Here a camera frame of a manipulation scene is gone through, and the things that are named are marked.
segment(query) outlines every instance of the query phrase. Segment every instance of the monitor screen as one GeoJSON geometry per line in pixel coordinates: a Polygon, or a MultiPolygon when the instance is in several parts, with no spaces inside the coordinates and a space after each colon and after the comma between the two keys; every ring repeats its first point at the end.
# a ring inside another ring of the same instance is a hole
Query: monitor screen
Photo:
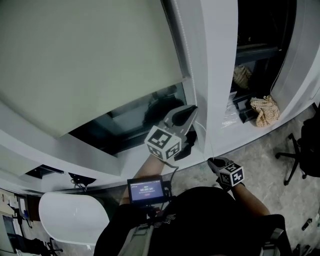
{"type": "Polygon", "coordinates": [[[160,180],[130,184],[132,201],[163,197],[163,189],[160,180]]]}

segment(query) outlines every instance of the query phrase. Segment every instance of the person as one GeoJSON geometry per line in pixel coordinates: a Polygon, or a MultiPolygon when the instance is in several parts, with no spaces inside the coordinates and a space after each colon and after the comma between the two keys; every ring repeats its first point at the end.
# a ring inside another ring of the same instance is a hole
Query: person
{"type": "MultiPolygon", "coordinates": [[[[160,175],[163,167],[162,161],[150,155],[134,178],[160,175]]],[[[151,232],[144,231],[144,239],[143,234],[137,234],[133,243],[134,230],[144,217],[140,208],[130,204],[127,188],[96,243],[94,255],[259,256],[262,248],[268,249],[266,245],[275,248],[273,244],[281,255],[291,255],[284,217],[271,215],[242,183],[231,191],[234,198],[217,186],[184,191],[164,209],[163,221],[154,223],[151,232]],[[270,242],[275,231],[280,236],[270,242]]]]}

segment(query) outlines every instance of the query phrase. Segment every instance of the roller blind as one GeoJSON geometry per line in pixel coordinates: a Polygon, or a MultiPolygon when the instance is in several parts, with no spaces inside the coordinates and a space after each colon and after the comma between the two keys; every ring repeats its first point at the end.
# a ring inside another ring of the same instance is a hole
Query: roller blind
{"type": "Polygon", "coordinates": [[[50,135],[181,81],[160,0],[0,2],[0,99],[50,135]]]}

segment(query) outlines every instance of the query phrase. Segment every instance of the shelf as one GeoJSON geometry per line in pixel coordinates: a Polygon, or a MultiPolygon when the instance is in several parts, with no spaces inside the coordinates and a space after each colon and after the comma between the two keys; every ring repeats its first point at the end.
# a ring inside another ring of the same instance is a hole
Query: shelf
{"type": "Polygon", "coordinates": [[[272,58],[279,53],[280,51],[277,46],[238,46],[236,49],[235,65],[272,58]]]}

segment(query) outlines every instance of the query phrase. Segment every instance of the black shirt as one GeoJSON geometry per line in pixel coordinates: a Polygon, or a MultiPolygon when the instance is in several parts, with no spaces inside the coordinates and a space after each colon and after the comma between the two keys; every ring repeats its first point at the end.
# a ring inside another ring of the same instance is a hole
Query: black shirt
{"type": "MultiPolygon", "coordinates": [[[[283,216],[249,218],[231,195],[215,187],[183,192],[166,207],[164,216],[167,219],[153,230],[149,256],[259,255],[275,228],[285,230],[283,216]]],[[[128,232],[143,218],[133,205],[120,205],[100,235],[94,255],[118,255],[128,232]]],[[[281,255],[290,255],[285,231],[280,238],[281,255]]]]}

